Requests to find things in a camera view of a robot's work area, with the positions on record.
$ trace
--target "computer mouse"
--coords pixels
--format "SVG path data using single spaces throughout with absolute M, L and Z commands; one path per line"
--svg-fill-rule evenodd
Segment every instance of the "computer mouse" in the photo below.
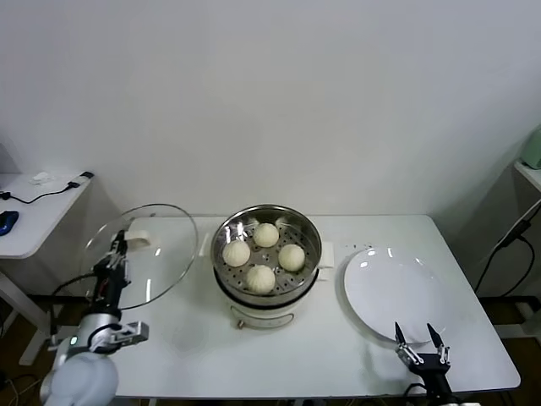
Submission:
M 0 236 L 9 233 L 18 219 L 18 211 L 4 211 L 0 213 Z

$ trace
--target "small white table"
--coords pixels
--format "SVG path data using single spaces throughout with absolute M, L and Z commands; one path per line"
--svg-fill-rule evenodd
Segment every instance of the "small white table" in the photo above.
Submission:
M 77 175 L 77 173 L 60 175 L 47 184 L 34 185 L 29 182 L 31 175 L 0 174 L 0 190 L 11 192 L 28 201 L 44 193 L 62 190 Z M 33 255 L 89 183 L 85 182 L 78 188 L 60 195 L 43 197 L 30 205 L 14 199 L 0 200 L 0 212 L 6 210 L 19 212 L 19 220 L 12 231 L 0 237 L 0 260 L 23 260 Z M 47 314 L 1 272 L 0 296 L 38 329 L 19 361 L 21 365 L 31 365 L 49 335 Z M 10 315 L 9 320 L 15 316 L 16 313 Z
M 521 160 L 515 162 L 515 169 L 537 190 L 541 192 L 541 169 L 531 169 Z M 524 316 L 522 324 L 505 324 L 495 326 L 501 338 L 536 338 L 541 344 L 541 310 L 533 312 L 527 303 L 517 303 L 516 307 Z
M 531 169 L 520 160 L 515 162 L 515 169 L 541 192 L 541 169 Z
M 222 217 L 195 219 L 201 236 Z M 199 257 L 186 277 L 156 302 L 123 313 L 150 326 L 147 342 L 112 356 L 129 398 L 333 398 L 401 396 L 418 378 L 391 341 L 381 341 L 353 314 L 341 293 L 347 258 L 367 244 L 419 255 L 452 291 L 447 377 L 455 392 L 520 384 L 511 358 L 438 229 L 426 216 L 311 217 L 335 251 L 335 270 L 316 282 L 298 317 L 276 330 L 235 328 L 214 279 Z M 129 287 L 125 295 L 130 295 Z M 418 348 L 434 352 L 432 344 Z

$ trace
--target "white plate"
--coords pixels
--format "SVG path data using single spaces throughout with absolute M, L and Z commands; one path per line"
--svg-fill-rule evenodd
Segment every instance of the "white plate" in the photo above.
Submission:
M 415 255 L 377 247 L 356 254 L 344 273 L 350 305 L 375 332 L 395 340 L 395 321 L 408 343 L 430 341 L 430 323 L 445 330 L 447 292 Z

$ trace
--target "floor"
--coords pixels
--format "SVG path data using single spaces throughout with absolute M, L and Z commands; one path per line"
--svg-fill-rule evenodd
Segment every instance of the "floor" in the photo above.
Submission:
M 491 321 L 494 324 L 512 324 L 523 321 L 522 316 L 516 310 L 515 306 L 510 303 L 489 303 L 484 304 Z M 0 315 L 5 320 L 11 309 L 0 302 Z M 79 305 L 67 305 L 62 311 L 59 320 L 63 324 L 76 324 L 80 313 Z M 19 357 L 25 350 L 26 344 L 30 341 L 35 328 L 24 318 L 18 316 L 11 327 L 6 331 L 0 339 L 0 371 L 3 371 L 8 378 L 14 380 L 14 385 L 18 391 L 22 391 L 28 387 L 35 379 L 40 379 L 49 371 L 54 354 L 49 353 L 43 348 L 38 355 L 36 362 L 32 366 L 20 366 L 18 364 Z M 541 347 L 533 338 L 504 340 L 504 345 L 507 351 L 513 358 L 517 369 L 522 377 L 520 387 L 509 392 L 490 392 L 478 393 L 468 397 L 468 402 L 479 402 L 483 406 L 533 406 L 540 405 L 541 400 Z M 23 393 L 19 398 L 18 406 L 38 406 L 40 405 L 38 388 L 29 390 Z M 9 405 L 9 402 L 14 399 L 13 388 L 6 386 L 0 390 L 0 405 L 14 406 L 15 401 Z M 241 406 L 246 404 L 257 403 L 259 406 L 275 405 L 274 401 L 158 401 L 159 406 L 200 406 L 200 405 L 223 405 L 223 406 Z M 132 404 L 147 405 L 147 400 L 134 400 Z M 278 406 L 287 406 L 288 401 L 280 401 Z M 400 398 L 384 398 L 370 400 L 350 400 L 340 399 L 329 402 L 331 406 L 398 406 L 404 405 L 405 402 Z M 416 399 L 416 404 L 424 404 L 423 399 Z

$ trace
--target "robotic arm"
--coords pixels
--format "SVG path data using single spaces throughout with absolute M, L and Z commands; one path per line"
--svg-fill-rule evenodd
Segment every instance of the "robotic arm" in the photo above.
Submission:
M 46 406 L 106 406 L 118 385 L 117 369 L 107 356 L 148 339 L 149 327 L 142 321 L 120 323 L 120 296 L 130 283 L 127 250 L 124 231 L 120 231 L 110 250 L 92 267 L 96 285 L 77 332 L 58 346 L 52 337 L 57 356 L 40 393 Z
M 455 396 L 445 378 L 451 368 L 449 361 L 449 347 L 443 344 L 440 334 L 427 324 L 430 338 L 436 347 L 437 354 L 418 354 L 406 343 L 402 329 L 395 323 L 396 353 L 402 363 L 415 375 L 423 380 L 424 384 L 412 384 L 410 388 L 421 386 L 426 389 L 429 406 L 480 406 L 479 403 L 463 403 Z

